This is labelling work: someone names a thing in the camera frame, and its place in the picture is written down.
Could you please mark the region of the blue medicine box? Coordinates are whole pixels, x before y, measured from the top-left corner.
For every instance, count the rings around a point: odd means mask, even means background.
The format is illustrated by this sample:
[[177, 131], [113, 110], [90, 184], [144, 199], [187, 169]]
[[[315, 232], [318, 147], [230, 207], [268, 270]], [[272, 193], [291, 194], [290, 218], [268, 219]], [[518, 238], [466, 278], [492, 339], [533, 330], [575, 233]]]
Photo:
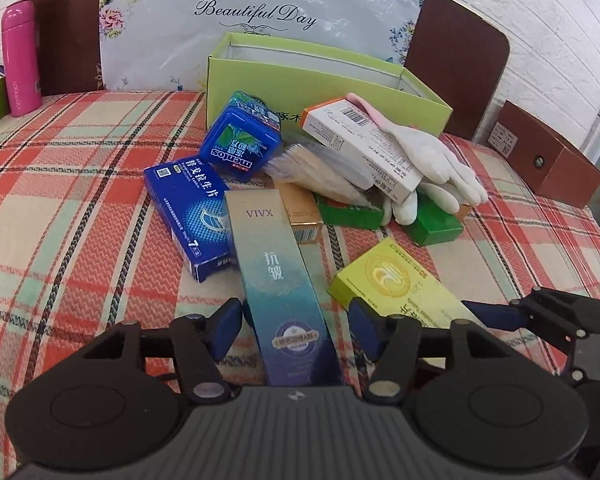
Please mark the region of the blue medicine box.
[[227, 185], [208, 162], [189, 156], [144, 170], [145, 188], [193, 278], [201, 283], [230, 265]]

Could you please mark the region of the blue mentos gum box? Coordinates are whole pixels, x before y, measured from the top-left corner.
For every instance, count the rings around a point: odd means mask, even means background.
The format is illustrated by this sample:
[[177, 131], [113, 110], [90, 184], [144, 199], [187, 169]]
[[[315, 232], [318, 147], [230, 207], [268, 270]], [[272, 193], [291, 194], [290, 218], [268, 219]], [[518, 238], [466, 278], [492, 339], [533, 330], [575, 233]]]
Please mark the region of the blue mentos gum box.
[[204, 137], [199, 157], [223, 174], [246, 182], [281, 145], [278, 115], [261, 100], [236, 90]]

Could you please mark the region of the long gold box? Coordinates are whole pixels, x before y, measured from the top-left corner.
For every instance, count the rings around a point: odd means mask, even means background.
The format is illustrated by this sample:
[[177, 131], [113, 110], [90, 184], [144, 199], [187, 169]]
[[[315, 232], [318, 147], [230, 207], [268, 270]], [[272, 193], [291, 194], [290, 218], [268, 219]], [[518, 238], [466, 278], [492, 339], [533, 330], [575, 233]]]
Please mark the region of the long gold box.
[[313, 193], [293, 183], [273, 181], [299, 245], [318, 241], [324, 222]]

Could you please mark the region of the pink thermos bottle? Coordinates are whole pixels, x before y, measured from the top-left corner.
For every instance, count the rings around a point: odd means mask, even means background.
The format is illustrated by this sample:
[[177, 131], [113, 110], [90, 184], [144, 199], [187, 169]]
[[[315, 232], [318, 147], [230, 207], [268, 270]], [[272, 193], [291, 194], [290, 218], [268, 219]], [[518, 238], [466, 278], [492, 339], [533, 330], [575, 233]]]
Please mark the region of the pink thermos bottle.
[[31, 0], [8, 6], [1, 19], [2, 53], [10, 114], [20, 117], [42, 104]]

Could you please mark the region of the white orange medicine box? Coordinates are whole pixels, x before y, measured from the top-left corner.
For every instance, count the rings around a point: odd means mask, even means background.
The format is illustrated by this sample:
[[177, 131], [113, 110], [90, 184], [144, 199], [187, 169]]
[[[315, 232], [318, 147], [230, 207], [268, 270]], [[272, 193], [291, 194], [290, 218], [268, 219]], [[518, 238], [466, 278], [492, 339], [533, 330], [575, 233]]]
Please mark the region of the white orange medicine box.
[[351, 162], [364, 162], [375, 185], [397, 204], [403, 204], [422, 180], [398, 141], [346, 99], [306, 108], [300, 127]]

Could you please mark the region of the floral Beautiful Day pillow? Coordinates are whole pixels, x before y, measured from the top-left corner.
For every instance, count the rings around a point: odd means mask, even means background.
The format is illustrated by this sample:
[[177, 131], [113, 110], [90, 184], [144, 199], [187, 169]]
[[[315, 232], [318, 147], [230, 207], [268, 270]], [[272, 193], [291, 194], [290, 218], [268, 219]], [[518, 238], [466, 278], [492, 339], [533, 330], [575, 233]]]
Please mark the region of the floral Beautiful Day pillow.
[[99, 0], [109, 90], [201, 92], [230, 32], [284, 37], [405, 61], [424, 0]]

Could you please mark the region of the white glove pink cuff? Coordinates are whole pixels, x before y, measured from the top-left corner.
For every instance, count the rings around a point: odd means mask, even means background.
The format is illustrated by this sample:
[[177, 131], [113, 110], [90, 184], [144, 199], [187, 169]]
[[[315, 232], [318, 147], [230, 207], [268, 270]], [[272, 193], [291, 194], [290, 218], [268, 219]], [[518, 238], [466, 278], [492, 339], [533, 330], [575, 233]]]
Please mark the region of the white glove pink cuff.
[[449, 214], [460, 206], [477, 207], [488, 201], [488, 193], [474, 170], [458, 160], [438, 138], [418, 129], [397, 125], [369, 102], [348, 93], [346, 99], [370, 116], [378, 129], [390, 134], [403, 148], [412, 165], [422, 174], [419, 189]]

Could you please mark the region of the long VIVX blue box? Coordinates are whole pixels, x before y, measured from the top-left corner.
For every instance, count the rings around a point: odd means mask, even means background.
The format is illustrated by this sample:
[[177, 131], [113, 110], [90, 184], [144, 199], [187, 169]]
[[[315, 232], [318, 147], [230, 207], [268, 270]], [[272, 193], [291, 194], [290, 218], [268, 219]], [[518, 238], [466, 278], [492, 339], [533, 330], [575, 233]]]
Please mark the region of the long VIVX blue box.
[[271, 386], [333, 386], [341, 368], [294, 231], [275, 188], [227, 191], [230, 251]]

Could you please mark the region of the green strawberry box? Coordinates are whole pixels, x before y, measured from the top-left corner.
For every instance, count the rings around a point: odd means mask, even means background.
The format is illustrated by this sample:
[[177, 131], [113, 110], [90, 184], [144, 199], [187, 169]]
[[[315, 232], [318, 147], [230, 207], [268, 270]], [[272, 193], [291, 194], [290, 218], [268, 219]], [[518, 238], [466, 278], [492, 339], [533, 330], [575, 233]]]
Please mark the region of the green strawberry box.
[[344, 226], [362, 230], [377, 230], [381, 227], [384, 211], [377, 207], [359, 207], [336, 202], [315, 195], [318, 211], [328, 226]]

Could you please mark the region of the clear bag of sticks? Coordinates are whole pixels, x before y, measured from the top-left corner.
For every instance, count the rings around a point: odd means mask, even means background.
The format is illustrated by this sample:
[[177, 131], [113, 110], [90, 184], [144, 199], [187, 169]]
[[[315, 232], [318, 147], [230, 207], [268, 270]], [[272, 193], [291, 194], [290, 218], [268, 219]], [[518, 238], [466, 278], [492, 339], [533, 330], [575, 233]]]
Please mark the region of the clear bag of sticks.
[[273, 180], [293, 183], [336, 202], [371, 207], [365, 194], [307, 145], [290, 144], [273, 156], [263, 170]]

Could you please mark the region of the green small box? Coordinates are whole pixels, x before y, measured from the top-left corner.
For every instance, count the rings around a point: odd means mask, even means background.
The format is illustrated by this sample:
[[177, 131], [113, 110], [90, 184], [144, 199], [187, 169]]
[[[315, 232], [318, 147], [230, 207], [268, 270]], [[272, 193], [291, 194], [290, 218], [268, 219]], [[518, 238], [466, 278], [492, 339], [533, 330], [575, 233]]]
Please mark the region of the green small box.
[[418, 194], [417, 217], [401, 229], [411, 241], [422, 247], [449, 243], [464, 232], [463, 223], [437, 206], [427, 195]]

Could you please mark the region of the brown cardboard box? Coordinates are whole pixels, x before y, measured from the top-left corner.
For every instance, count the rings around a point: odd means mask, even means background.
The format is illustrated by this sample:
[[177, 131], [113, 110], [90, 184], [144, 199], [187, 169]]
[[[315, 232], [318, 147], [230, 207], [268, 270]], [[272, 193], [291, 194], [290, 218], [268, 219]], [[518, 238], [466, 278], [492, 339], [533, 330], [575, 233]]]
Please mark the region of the brown cardboard box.
[[584, 208], [600, 185], [600, 170], [539, 118], [506, 101], [486, 144], [505, 158], [535, 195]]

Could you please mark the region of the brown wooden headboard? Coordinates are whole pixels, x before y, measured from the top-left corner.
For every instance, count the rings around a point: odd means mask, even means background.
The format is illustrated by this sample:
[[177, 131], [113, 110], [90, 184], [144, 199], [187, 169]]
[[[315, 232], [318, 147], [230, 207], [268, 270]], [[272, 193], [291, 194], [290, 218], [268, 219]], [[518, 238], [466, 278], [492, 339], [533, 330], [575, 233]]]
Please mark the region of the brown wooden headboard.
[[[98, 0], [32, 0], [42, 93], [101, 89]], [[453, 111], [445, 131], [478, 131], [509, 57], [506, 36], [453, 0], [424, 0], [404, 66]]]

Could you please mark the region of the yellow medicine box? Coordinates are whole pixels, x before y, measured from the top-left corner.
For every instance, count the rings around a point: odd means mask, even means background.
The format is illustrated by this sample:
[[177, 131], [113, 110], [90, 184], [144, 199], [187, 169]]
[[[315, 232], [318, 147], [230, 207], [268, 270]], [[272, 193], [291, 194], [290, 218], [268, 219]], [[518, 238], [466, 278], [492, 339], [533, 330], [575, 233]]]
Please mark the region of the yellow medicine box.
[[454, 320], [481, 325], [468, 307], [391, 238], [386, 238], [340, 270], [328, 293], [341, 307], [354, 298], [378, 314], [402, 314], [423, 326], [448, 328]]

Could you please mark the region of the light green storage box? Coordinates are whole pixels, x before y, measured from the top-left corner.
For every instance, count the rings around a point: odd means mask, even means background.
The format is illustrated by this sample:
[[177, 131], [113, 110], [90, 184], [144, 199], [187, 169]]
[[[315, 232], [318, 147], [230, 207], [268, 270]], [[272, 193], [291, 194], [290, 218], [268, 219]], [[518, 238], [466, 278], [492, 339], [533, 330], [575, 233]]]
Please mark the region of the light green storage box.
[[240, 90], [280, 117], [284, 133], [300, 132], [302, 112], [353, 92], [400, 125], [434, 136], [452, 115], [405, 67], [312, 42], [231, 32], [208, 57], [206, 125]]

